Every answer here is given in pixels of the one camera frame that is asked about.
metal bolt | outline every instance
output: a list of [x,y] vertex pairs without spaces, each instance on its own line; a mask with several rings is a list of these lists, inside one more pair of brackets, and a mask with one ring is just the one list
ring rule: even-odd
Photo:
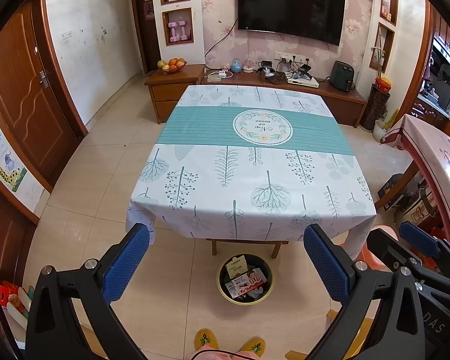
[[410,269],[408,269],[406,266],[401,266],[400,267],[400,273],[403,276],[410,276],[412,274],[412,271]]
[[42,268],[42,275],[48,275],[52,271],[53,267],[51,265],[45,265]]
[[94,269],[97,266],[98,262],[96,259],[88,259],[85,261],[85,268],[87,269]]
[[366,271],[368,269],[368,265],[365,261],[357,261],[355,266],[359,271]]

tile floor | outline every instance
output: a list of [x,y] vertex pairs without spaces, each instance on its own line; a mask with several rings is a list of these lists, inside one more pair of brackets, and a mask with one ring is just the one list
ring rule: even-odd
[[[31,244],[24,285],[35,284],[40,269],[78,268],[100,258],[124,235],[130,194],[162,125],[155,122],[148,89],[137,80],[104,114],[63,171]],[[342,126],[373,197],[411,158],[375,142],[360,128]],[[380,212],[377,223],[389,223]],[[204,239],[183,238],[157,222],[150,247],[121,300],[112,307],[131,337],[152,360],[183,359],[202,327],[217,334],[222,349],[238,350],[248,338],[267,340],[264,359],[281,359],[289,350],[308,353],[325,330],[331,301],[300,243],[283,246],[271,261],[274,292],[253,307],[227,302],[216,289],[218,266],[234,253],[269,256],[268,245],[219,244],[213,257]],[[339,243],[344,235],[334,239]],[[77,314],[89,322],[80,302]]]

white bucket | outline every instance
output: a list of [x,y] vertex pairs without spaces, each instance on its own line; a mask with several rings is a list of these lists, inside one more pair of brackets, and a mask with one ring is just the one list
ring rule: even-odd
[[373,127],[372,136],[373,136],[373,139],[376,140],[378,143],[380,143],[380,139],[382,139],[383,136],[385,135],[386,130],[384,129],[384,127],[385,127],[385,122],[383,122],[381,120],[375,121],[375,126]]

circular logo on tablecloth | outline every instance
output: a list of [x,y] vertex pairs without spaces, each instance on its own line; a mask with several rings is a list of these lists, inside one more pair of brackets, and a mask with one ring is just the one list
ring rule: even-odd
[[293,134],[288,120],[263,109],[252,109],[238,114],[233,120],[233,129],[244,140],[266,146],[285,143]]

pink dumbbell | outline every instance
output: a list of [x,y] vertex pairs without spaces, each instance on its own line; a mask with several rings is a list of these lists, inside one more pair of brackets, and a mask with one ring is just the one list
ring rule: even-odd
[[182,36],[180,36],[180,40],[182,41],[186,41],[188,40],[188,35],[185,35],[185,25],[186,25],[186,21],[185,20],[181,20],[178,22],[178,25],[182,28]]
[[170,41],[171,42],[178,42],[179,41],[179,37],[175,33],[176,22],[175,21],[171,21],[168,24],[168,27],[170,28],[170,32],[172,33],[172,36],[170,37]]

